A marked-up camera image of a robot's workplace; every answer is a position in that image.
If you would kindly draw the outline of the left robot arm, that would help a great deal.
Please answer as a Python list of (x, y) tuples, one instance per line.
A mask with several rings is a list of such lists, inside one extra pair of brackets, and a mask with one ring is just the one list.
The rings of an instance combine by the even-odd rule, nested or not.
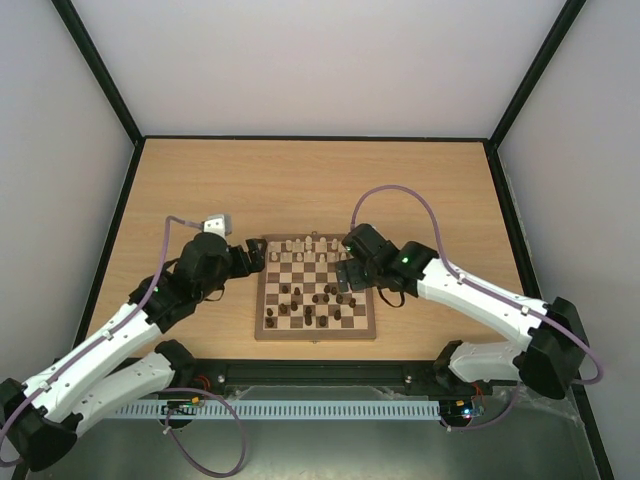
[(199, 233), (178, 258), (162, 258), (96, 333), (28, 380), (2, 382), (1, 437), (21, 462), (41, 471), (110, 412), (187, 385), (196, 360), (180, 342), (162, 335), (228, 280), (261, 272), (266, 250), (264, 239), (229, 246), (219, 234)]

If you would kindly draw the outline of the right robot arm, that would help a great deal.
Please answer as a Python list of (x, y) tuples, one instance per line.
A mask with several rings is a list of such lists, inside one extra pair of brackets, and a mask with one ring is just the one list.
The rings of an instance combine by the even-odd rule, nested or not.
[(347, 257), (336, 265), (341, 291), (369, 288), (445, 305), (491, 328), (502, 341), (451, 341), (433, 363), (433, 375), (455, 392), (479, 381), (520, 381), (550, 399), (566, 396), (586, 356), (577, 308), (563, 298), (548, 303), (484, 281), (445, 256), (410, 241), (397, 248), (369, 224), (341, 242)]

